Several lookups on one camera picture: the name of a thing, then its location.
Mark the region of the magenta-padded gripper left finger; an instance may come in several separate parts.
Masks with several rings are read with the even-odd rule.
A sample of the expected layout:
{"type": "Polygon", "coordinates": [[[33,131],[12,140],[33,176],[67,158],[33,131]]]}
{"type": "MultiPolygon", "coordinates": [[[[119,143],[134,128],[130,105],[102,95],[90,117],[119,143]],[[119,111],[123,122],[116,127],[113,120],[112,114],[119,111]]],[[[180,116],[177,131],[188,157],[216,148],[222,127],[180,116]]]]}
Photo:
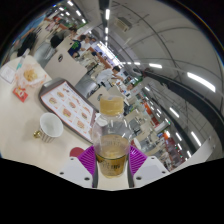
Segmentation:
{"type": "Polygon", "coordinates": [[[90,146],[79,155],[76,149],[72,149],[69,159],[58,171],[57,176],[84,188],[96,188],[98,168],[94,147],[90,146]]]}

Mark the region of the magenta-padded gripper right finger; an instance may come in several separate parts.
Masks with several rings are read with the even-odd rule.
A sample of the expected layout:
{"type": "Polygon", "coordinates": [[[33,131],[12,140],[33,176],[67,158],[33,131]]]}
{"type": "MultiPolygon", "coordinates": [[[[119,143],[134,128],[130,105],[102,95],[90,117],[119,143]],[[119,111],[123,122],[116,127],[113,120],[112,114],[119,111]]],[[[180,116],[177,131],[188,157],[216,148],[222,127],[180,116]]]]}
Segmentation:
{"type": "Polygon", "coordinates": [[[155,156],[146,156],[131,146],[128,156],[127,178],[130,188],[140,188],[157,181],[170,172],[155,156]]]}

